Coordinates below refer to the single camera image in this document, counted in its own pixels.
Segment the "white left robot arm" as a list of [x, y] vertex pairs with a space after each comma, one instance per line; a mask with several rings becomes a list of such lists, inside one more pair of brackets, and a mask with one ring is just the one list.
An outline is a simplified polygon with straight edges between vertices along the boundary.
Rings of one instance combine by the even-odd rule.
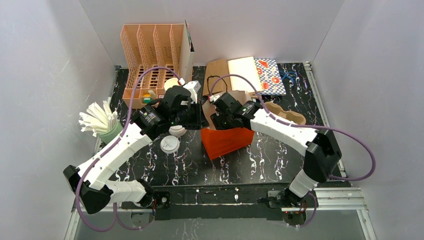
[[129, 125], [95, 156], [63, 170], [70, 188], [88, 214], [98, 213], [111, 203], [133, 202], [143, 207], [152, 204], [155, 191], [147, 181], [111, 181], [110, 177], [170, 127], [182, 126], [186, 130], [208, 127], [198, 98], [200, 88], [198, 81], [170, 87], [163, 98], [152, 100], [132, 115]]

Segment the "orange paper bag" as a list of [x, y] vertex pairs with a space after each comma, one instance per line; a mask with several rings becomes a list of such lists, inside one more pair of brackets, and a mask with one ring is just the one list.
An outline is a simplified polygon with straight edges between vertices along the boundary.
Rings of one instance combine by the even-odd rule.
[[[247, 101], [252, 101], [247, 92], [239, 90], [222, 91], [215, 95], [222, 95], [223, 93], [229, 93], [242, 105]], [[211, 120], [211, 115], [216, 112], [216, 107], [209, 102], [209, 97], [202, 104], [202, 110], [209, 126], [200, 131], [200, 136], [209, 158], [213, 160], [249, 145], [253, 140], [254, 132], [247, 128], [216, 130]]]

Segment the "brown pulp cup carrier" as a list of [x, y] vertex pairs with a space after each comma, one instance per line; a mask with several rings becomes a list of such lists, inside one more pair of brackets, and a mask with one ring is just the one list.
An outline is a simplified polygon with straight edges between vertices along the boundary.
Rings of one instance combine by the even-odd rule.
[[276, 103], [265, 102], [264, 105], [271, 113], [288, 121], [294, 122], [297, 125], [305, 125], [307, 122], [306, 118], [302, 114], [291, 110], [283, 110], [283, 108]]

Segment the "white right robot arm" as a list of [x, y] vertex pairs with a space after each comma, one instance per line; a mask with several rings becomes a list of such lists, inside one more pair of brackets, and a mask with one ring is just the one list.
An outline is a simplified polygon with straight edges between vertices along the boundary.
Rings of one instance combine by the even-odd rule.
[[209, 97], [203, 109], [216, 130], [246, 128], [266, 134], [304, 157], [302, 169], [284, 191], [282, 199], [286, 202], [299, 202], [319, 183], [326, 182], [342, 157], [332, 130], [321, 126], [297, 127], [258, 102], [248, 100], [242, 104], [228, 92], [222, 92]]

